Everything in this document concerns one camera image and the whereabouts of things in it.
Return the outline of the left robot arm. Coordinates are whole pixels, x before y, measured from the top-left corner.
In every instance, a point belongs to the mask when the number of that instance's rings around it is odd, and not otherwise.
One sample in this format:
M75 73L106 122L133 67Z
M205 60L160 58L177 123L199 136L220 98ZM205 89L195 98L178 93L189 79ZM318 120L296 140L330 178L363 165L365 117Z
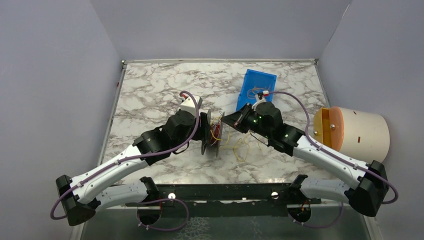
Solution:
M116 183L171 155L183 153L191 141L201 142L203 154L210 133L209 112L178 110L164 125L142 133L105 163L74 177L65 174L58 177L55 184L59 198L50 211L51 219L66 219L73 227L109 207L157 200L158 190L150 177L129 184Z

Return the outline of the grey perforated cable spool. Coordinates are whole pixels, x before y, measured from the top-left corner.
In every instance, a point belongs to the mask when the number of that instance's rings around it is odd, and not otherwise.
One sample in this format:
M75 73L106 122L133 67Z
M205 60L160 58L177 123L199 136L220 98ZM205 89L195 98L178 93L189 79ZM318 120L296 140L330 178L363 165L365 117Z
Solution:
M219 111L219 115L215 118L211 117L211 111L201 112L200 114L208 114L210 117L210 140L201 140L201 154L207 155L209 158L219 158L220 147L224 145L226 140L222 138L224 132L224 124L221 122L221 117L225 116L224 111Z

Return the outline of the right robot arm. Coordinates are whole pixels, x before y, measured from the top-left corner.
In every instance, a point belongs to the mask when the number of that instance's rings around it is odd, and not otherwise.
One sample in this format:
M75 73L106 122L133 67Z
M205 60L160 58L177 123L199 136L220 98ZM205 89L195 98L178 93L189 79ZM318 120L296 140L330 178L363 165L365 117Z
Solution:
M256 107L247 103L221 121L240 133L254 132L266 138L267 146L276 151L317 165L338 178L306 178L300 184L305 197L347 203L368 217L375 217L385 204L389 182L381 162L367 163L319 144L303 130L284 123L281 111L273 103L262 102Z

